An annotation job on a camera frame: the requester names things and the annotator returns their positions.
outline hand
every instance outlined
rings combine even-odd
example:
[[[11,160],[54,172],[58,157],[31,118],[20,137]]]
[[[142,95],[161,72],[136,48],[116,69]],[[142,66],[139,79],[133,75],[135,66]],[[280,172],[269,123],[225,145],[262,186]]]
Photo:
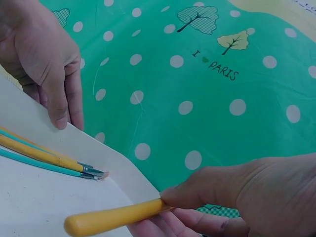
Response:
[[[69,121],[83,130],[78,46],[37,0],[0,0],[0,5],[0,64],[48,108],[57,128]]]
[[[166,190],[162,199],[184,208],[130,226],[134,237],[312,237],[316,233],[316,155],[263,158],[206,167]],[[229,219],[198,213],[206,204],[239,210]]]

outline yellow handle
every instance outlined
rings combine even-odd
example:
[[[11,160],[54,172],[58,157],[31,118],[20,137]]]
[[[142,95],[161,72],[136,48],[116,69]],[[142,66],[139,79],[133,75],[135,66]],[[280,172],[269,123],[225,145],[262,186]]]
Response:
[[[40,151],[33,147],[29,147],[20,142],[17,142],[11,138],[3,136],[0,134],[0,144],[14,150],[15,152],[21,153],[33,159],[37,159],[39,161],[43,161],[45,163],[53,164],[56,166],[60,166],[63,168],[71,169],[74,171],[82,172],[83,166],[79,164],[75,164],[73,161],[69,159],[60,159],[60,157],[49,154],[47,152]]]
[[[64,228],[72,237],[94,236],[170,209],[172,208],[159,198],[131,206],[69,216],[65,220]]]
[[[32,145],[34,145],[34,146],[36,146],[36,147],[38,147],[38,148],[40,148],[40,149],[42,149],[42,150],[44,150],[44,151],[47,151],[48,153],[54,154],[54,155],[56,155],[56,156],[58,156],[58,157],[60,157],[60,158],[63,158],[63,159],[71,160],[73,163],[77,164],[77,161],[76,161],[76,160],[71,159],[71,158],[69,158],[69,157],[66,157],[66,156],[64,156],[64,155],[61,155],[61,154],[59,154],[59,153],[57,153],[57,152],[51,151],[51,150],[49,150],[49,149],[47,149],[47,148],[45,148],[45,147],[42,147],[42,146],[40,146],[40,145],[38,145],[38,144],[36,144],[36,143],[34,143],[34,142],[32,142],[32,141],[30,141],[30,140],[24,138],[24,137],[21,137],[21,136],[15,134],[14,132],[11,132],[11,131],[9,131],[9,130],[6,130],[6,129],[5,129],[4,127],[2,127],[2,126],[0,126],[0,129],[3,130],[3,131],[5,131],[5,132],[7,132],[7,133],[9,133],[9,134],[11,134],[11,135],[14,136],[14,137],[19,138],[19,139],[22,140],[22,141],[25,141],[25,142],[30,143],[30,144],[32,144]]]

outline white paper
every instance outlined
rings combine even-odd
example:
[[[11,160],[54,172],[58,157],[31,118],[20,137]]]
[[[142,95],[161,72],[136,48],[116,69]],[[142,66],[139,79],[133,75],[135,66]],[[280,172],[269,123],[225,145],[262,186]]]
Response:
[[[65,218],[155,199],[158,191],[123,155],[68,125],[55,129],[47,111],[0,74],[0,125],[39,145],[109,171],[84,180],[0,157],[0,230],[6,237],[66,237]],[[127,228],[103,237],[130,237]]]

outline tree trunk print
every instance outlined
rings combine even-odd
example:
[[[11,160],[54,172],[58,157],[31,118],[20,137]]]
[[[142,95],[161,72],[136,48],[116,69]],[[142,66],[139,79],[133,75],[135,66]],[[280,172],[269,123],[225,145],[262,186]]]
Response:
[[[232,47],[232,45],[230,45],[228,48],[226,48],[225,52],[222,53],[222,55],[225,55],[227,53],[227,51]]]
[[[185,24],[183,27],[181,27],[180,29],[178,29],[177,32],[179,33],[179,32],[181,32],[181,31],[183,31],[188,25],[190,25],[192,22],[194,22],[194,21],[195,21],[196,19],[198,19],[198,18],[207,18],[207,19],[209,19],[209,17],[203,16],[205,13],[206,13],[206,12],[202,13],[201,15],[199,15],[199,13],[197,13],[197,16],[196,16],[195,18],[191,19],[187,24]]]
[[[239,41],[239,40],[240,40],[239,37],[238,37],[237,39],[233,39],[233,42],[229,44],[229,46],[226,48],[225,52],[222,53],[222,55],[225,55],[225,54],[227,53],[227,51],[228,51],[231,47],[235,46],[234,43],[236,43],[236,42]]]
[[[185,24],[183,27],[181,27],[180,29],[177,30],[177,32],[181,32],[183,31],[189,24],[191,24],[192,22],[194,22],[197,18],[194,18],[193,20],[189,21],[187,24]]]

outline green tablecloth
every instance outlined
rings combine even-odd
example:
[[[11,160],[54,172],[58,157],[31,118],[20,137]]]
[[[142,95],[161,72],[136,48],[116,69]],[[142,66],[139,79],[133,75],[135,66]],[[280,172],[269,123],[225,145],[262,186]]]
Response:
[[[42,2],[81,48],[85,132],[157,189],[316,151],[315,39],[284,19],[226,0]]]

